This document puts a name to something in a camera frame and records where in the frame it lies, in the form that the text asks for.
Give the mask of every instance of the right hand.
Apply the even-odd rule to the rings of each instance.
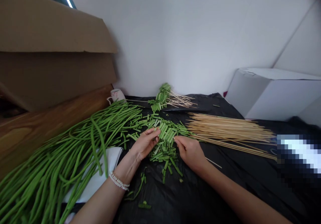
[[[184,136],[175,136],[174,140],[181,158],[194,172],[198,173],[206,166],[207,160],[197,140]]]

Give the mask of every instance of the bamboo skewer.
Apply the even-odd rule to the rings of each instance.
[[[275,137],[273,132],[259,126],[255,121],[189,114],[192,115],[192,119],[189,120],[188,130],[193,133],[191,136],[195,139],[269,159],[276,159],[275,155],[268,154],[267,151],[248,144],[276,145],[271,141],[271,138]]]
[[[214,165],[217,165],[218,167],[220,167],[222,169],[221,166],[219,166],[218,164],[216,164],[215,162],[213,162],[212,160],[210,160],[209,158],[205,157],[209,162],[213,163]]]

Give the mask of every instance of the bundle of skewers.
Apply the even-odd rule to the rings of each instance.
[[[156,99],[149,100],[148,103],[151,105],[151,108],[154,112],[160,111],[161,109],[171,105],[174,107],[193,107],[197,105],[192,103],[193,98],[188,96],[183,96],[176,94],[172,91],[171,86],[168,83],[164,83],[159,88],[159,93],[156,96]]]
[[[255,121],[231,119],[205,114],[194,114],[189,120],[188,130],[193,132],[193,138],[223,146],[226,148],[242,151],[245,153],[275,159],[275,155],[267,151],[251,146],[273,145],[275,138],[272,131],[258,125]]]

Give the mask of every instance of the beaded bracelet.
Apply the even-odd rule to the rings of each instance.
[[[121,182],[121,180],[118,179],[118,178],[115,176],[115,174],[114,174],[113,171],[109,174],[109,177],[110,177],[111,180],[115,183],[116,186],[118,186],[118,187],[120,187],[120,188],[122,188],[123,190],[126,190],[126,191],[129,190],[129,189],[128,189],[129,185],[128,185],[128,184],[124,184],[123,182]]]

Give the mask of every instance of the wrist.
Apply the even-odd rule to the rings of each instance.
[[[116,167],[114,173],[124,184],[129,184],[139,165],[139,156],[129,151]]]
[[[209,163],[206,159],[203,161],[201,165],[196,170],[198,176],[203,178],[211,171],[211,163]]]
[[[138,165],[139,165],[140,162],[141,162],[141,154],[138,153],[138,152],[135,152],[135,151],[129,151],[129,152],[125,155],[125,157],[127,157],[128,159],[130,159],[133,164],[138,164]]]

